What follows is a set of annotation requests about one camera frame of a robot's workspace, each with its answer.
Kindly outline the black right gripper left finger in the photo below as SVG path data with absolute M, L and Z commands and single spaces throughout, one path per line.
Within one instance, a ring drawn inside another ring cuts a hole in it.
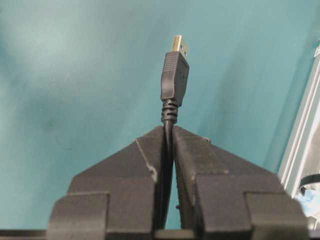
M 54 204 L 49 240 L 151 240 L 160 226 L 164 130 L 157 126 L 76 175 Z

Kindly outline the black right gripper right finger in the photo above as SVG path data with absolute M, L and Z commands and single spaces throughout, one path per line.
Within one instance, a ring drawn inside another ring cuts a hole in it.
M 307 219 L 278 176 L 173 129 L 181 227 L 201 240 L 305 240 Z

